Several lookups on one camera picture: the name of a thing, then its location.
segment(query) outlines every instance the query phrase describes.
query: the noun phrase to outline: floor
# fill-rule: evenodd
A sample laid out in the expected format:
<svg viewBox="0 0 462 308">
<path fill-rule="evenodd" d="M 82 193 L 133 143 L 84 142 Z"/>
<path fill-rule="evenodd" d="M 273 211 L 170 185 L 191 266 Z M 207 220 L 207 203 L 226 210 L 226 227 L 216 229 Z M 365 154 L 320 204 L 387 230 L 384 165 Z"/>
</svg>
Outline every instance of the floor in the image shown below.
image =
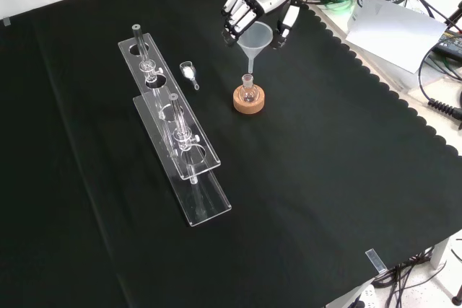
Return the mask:
<svg viewBox="0 0 462 308">
<path fill-rule="evenodd" d="M 462 263 L 450 251 L 451 248 L 462 258 L 462 231 L 451 237 L 448 248 L 443 255 L 443 263 L 447 261 L 445 268 L 431 281 L 421 286 L 405 290 L 403 294 L 403 308 L 454 308 L 451 299 L 458 293 L 462 286 Z M 409 277 L 406 286 L 412 286 L 433 276 L 437 271 L 430 263 L 416 267 Z M 362 294 L 362 300 L 367 308 L 384 308 L 390 289 L 374 289 L 369 286 Z M 390 307 L 395 308 L 393 300 Z"/>
</svg>

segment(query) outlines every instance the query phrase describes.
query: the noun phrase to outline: electronic device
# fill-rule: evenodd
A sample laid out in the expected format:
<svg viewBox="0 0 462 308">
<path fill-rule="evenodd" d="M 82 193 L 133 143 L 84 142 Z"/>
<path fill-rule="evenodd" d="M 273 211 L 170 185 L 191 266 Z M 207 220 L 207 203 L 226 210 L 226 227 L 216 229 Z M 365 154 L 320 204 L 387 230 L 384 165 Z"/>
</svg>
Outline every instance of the electronic device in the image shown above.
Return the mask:
<svg viewBox="0 0 462 308">
<path fill-rule="evenodd" d="M 438 46 L 433 50 L 436 53 L 439 53 L 441 56 L 451 58 L 455 61 L 460 61 L 462 63 L 462 39 L 446 40 L 448 38 L 454 38 L 457 35 L 455 32 L 446 30 L 440 38 L 442 41 Z"/>
</svg>

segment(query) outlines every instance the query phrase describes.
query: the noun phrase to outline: white paper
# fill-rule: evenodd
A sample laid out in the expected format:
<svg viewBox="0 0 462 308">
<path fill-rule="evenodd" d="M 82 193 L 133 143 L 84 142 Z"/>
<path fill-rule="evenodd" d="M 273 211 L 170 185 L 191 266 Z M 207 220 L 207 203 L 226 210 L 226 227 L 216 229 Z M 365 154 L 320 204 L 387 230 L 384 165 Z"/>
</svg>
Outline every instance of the white paper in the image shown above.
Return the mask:
<svg viewBox="0 0 462 308">
<path fill-rule="evenodd" d="M 415 74 L 446 25 L 386 0 L 365 0 L 347 40 Z"/>
</svg>

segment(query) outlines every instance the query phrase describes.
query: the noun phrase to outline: clear acrylic stand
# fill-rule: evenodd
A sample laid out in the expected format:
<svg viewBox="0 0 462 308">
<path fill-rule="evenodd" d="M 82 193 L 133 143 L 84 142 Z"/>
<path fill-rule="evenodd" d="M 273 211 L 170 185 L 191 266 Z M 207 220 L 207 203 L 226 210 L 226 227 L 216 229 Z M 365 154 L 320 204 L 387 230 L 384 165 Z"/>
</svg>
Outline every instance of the clear acrylic stand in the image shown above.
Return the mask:
<svg viewBox="0 0 462 308">
<path fill-rule="evenodd" d="M 231 209 L 212 169 L 221 162 L 150 34 L 118 44 L 141 95 L 143 124 L 191 226 Z"/>
</svg>

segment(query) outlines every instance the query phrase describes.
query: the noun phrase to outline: black tablecloth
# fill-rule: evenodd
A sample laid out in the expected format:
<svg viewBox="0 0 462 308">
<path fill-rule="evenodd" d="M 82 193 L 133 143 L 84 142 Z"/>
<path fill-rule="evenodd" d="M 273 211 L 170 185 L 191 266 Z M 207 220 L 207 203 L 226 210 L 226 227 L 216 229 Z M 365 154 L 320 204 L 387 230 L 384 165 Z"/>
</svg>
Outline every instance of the black tablecloth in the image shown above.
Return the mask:
<svg viewBox="0 0 462 308">
<path fill-rule="evenodd" d="M 5 297 L 117 307 L 123 292 L 132 307 L 314 308 L 377 274 L 370 248 L 391 267 L 462 228 L 456 150 L 313 12 L 302 11 L 282 50 L 256 59 L 263 111 L 235 112 L 247 61 L 222 41 L 225 1 L 68 0 L 1 29 L 2 242 L 30 251 L 25 265 L 3 261 L 24 268 L 6 277 Z M 196 228 L 132 102 L 139 92 L 117 43 L 134 23 L 151 33 L 222 160 L 215 174 L 232 210 Z M 182 61 L 197 68 L 198 92 Z M 37 272 L 34 249 L 60 262 Z"/>
</svg>

